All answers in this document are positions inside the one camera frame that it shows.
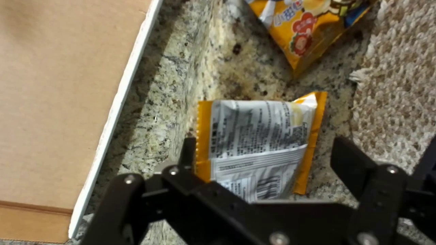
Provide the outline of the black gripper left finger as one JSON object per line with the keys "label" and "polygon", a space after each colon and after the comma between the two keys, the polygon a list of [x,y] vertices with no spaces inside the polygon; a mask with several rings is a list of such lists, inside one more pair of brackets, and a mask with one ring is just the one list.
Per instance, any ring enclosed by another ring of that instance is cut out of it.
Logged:
{"label": "black gripper left finger", "polygon": [[194,175],[195,143],[187,138],[179,162],[149,179],[115,177],[80,245],[140,245],[161,221],[188,245],[253,245],[251,232],[230,217],[243,202]]}

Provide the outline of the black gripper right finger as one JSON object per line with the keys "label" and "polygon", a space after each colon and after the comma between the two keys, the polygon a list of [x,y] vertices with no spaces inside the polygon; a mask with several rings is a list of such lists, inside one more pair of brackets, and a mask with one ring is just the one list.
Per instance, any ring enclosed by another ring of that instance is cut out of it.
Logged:
{"label": "black gripper right finger", "polygon": [[412,175],[377,164],[343,137],[334,139],[330,165],[358,201],[346,230],[349,245],[416,245],[397,232],[401,218],[436,240],[436,138]]}

